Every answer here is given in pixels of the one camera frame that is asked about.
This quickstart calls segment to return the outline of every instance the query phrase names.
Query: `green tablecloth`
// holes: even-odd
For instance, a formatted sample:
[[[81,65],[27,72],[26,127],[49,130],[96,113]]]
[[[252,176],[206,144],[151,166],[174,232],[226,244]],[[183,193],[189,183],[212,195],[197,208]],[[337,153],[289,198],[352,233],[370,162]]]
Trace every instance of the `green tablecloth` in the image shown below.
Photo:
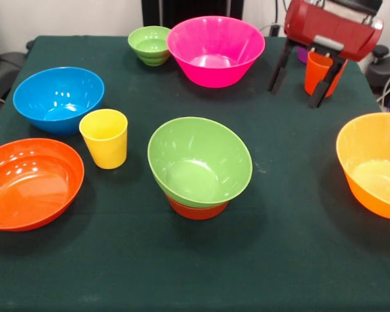
[[[96,72],[103,106],[129,118],[129,154],[101,170],[80,135],[57,138],[81,154],[85,181],[50,225],[0,232],[0,311],[390,311],[390,220],[353,198],[335,155],[341,126],[378,107],[355,63],[319,109],[296,57],[270,95],[282,44],[269,38],[239,83],[211,90],[173,59],[146,67],[126,38],[39,37],[16,86],[55,66]],[[52,138],[8,98],[0,145]],[[149,137],[178,116],[225,124],[252,154],[250,186],[215,219],[176,215],[152,178]]]

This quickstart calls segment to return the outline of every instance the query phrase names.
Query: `small green bowl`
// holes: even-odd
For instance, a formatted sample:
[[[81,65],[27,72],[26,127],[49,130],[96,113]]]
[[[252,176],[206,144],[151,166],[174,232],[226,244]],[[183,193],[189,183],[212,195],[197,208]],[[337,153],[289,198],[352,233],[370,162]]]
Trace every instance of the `small green bowl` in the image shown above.
[[[170,52],[166,46],[169,28],[146,26],[134,30],[128,38],[130,47],[140,60],[148,66],[159,66],[165,63]]]
[[[244,142],[213,120],[182,117],[151,136],[148,160],[166,195],[192,208],[208,208],[237,197],[252,177]]]

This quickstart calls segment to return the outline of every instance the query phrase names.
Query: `blue bowl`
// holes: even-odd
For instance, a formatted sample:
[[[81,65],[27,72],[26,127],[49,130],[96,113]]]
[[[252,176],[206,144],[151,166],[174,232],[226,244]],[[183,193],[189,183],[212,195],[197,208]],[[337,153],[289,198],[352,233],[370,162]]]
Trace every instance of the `blue bowl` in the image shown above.
[[[74,135],[79,122],[101,106],[104,83],[83,68],[40,71],[24,80],[13,95],[16,110],[37,128],[55,135]]]

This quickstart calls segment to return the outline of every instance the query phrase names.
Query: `red bowl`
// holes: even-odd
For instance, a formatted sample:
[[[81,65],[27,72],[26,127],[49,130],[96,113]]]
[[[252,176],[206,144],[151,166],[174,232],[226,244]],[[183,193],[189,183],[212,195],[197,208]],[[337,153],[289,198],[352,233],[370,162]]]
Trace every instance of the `red bowl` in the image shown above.
[[[59,141],[29,138],[0,146],[0,230],[50,223],[68,208],[83,179],[81,157]]]
[[[218,206],[208,207],[208,208],[191,208],[184,206],[177,201],[168,197],[169,204],[172,206],[172,209],[179,215],[184,218],[191,220],[207,220],[218,216],[228,205],[228,201],[222,203]]]

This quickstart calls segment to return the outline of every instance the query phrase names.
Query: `pink bowl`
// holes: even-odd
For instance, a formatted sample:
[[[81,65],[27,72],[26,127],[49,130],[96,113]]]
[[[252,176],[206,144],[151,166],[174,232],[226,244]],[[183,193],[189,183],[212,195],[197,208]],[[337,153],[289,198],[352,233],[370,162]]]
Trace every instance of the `pink bowl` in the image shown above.
[[[166,43],[185,75],[208,88],[235,84],[266,46],[254,26],[224,16],[183,21],[169,32]]]

